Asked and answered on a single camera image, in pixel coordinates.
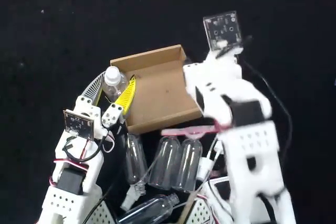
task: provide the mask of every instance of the black tablecloth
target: black tablecloth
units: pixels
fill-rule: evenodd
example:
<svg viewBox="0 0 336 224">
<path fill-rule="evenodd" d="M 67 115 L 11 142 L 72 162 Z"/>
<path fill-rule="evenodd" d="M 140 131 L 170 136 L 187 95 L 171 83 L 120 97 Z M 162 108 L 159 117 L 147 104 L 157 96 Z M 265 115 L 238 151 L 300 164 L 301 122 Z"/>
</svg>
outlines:
<svg viewBox="0 0 336 224">
<path fill-rule="evenodd" d="M 228 10 L 237 10 L 243 35 L 254 38 L 243 56 L 293 117 L 284 179 L 298 222 L 332 221 L 335 0 L 0 0 L 0 8 L 1 223 L 38 219 L 62 110 L 74 107 L 110 59 L 181 44 L 201 61 L 208 52 L 203 16 Z M 286 117 L 263 83 L 244 75 L 270 97 L 282 147 Z M 149 162 L 158 137 L 143 136 Z M 110 159 L 103 189 L 118 165 Z M 109 203 L 119 204 L 126 190 L 114 190 Z"/>
</svg>

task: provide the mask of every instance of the circuit board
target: circuit board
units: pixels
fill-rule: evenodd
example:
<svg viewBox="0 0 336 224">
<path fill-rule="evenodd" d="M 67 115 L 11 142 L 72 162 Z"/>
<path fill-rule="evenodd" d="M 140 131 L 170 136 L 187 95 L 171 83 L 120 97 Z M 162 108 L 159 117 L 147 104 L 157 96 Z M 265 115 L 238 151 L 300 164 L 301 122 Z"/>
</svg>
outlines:
<svg viewBox="0 0 336 224">
<path fill-rule="evenodd" d="M 204 17 L 203 24 L 211 51 L 223 49 L 221 41 L 229 46 L 242 40 L 235 11 Z"/>
<path fill-rule="evenodd" d="M 70 110 L 64 110 L 63 113 L 66 132 L 75 132 L 80 137 L 92 141 L 94 140 L 93 119 L 85 115 L 75 114 Z"/>
</svg>

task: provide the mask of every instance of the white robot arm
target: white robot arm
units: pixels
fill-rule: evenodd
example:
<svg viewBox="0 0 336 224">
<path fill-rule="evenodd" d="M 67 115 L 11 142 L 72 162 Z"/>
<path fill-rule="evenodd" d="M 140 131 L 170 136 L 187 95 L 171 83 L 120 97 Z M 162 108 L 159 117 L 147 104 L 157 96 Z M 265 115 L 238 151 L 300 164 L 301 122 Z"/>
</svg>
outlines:
<svg viewBox="0 0 336 224">
<path fill-rule="evenodd" d="M 277 133 L 274 122 L 269 120 L 270 102 L 242 79 L 235 57 L 243 50 L 236 13 L 206 17 L 204 25 L 211 50 L 204 62 L 185 65 L 183 72 L 186 90 L 203 116 L 225 129 L 218 132 L 217 138 L 225 150 L 234 223 L 250 224 L 254 199 L 264 194 L 276 199 L 279 223 L 295 224 L 290 195 L 282 179 Z M 256 161 L 253 170 L 248 167 L 248 158 Z M 218 206 L 214 208 L 221 223 L 227 223 L 226 214 Z"/>
<path fill-rule="evenodd" d="M 114 141 L 113 134 L 118 134 L 118 129 L 113 134 L 107 129 L 124 123 L 121 106 L 111 104 L 103 116 L 96 106 L 102 77 L 103 73 L 77 98 L 73 111 L 64 111 L 66 128 L 55 149 L 56 166 L 38 224 L 82 224 L 102 197 L 101 188 L 96 185 L 104 162 L 100 147 L 104 140 Z M 101 142 L 97 145 L 94 139 Z M 88 223 L 114 224 L 104 201 Z"/>
</svg>

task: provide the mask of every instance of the clear plastic bottle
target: clear plastic bottle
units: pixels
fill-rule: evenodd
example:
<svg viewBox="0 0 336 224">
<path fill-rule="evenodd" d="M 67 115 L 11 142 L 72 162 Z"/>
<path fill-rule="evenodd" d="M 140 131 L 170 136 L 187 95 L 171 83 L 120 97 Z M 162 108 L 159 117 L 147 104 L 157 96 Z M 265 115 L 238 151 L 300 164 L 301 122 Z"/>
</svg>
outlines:
<svg viewBox="0 0 336 224">
<path fill-rule="evenodd" d="M 180 155 L 180 142 L 176 137 L 165 136 L 160 139 L 155 155 L 155 164 L 151 170 L 148 184 L 150 186 L 169 190 L 174 182 L 176 159 Z"/>
<path fill-rule="evenodd" d="M 181 144 L 181 155 L 178 158 L 180 166 L 177 171 L 174 189 L 182 191 L 194 191 L 198 163 L 202 157 L 202 144 L 199 140 L 186 139 Z"/>
<path fill-rule="evenodd" d="M 105 71 L 102 89 L 111 102 L 115 102 L 128 86 L 126 76 L 115 66 L 108 67 Z"/>
<path fill-rule="evenodd" d="M 167 219 L 179 203 L 176 194 L 157 195 L 118 219 L 119 224 L 157 224 Z"/>
<path fill-rule="evenodd" d="M 140 136 L 129 134 L 126 148 L 126 179 L 128 183 L 134 185 L 141 179 L 146 183 L 148 176 L 143 176 L 147 172 L 148 167 Z"/>
</svg>

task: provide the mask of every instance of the open cardboard box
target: open cardboard box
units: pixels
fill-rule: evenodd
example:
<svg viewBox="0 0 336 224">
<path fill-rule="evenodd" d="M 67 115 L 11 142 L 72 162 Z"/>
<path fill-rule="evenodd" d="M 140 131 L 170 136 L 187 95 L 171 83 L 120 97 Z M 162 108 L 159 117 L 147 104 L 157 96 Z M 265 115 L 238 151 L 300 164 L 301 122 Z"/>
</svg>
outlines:
<svg viewBox="0 0 336 224">
<path fill-rule="evenodd" d="M 185 90 L 181 45 L 111 60 L 128 78 L 137 80 L 127 118 L 129 132 L 141 134 L 201 117 Z"/>
</svg>

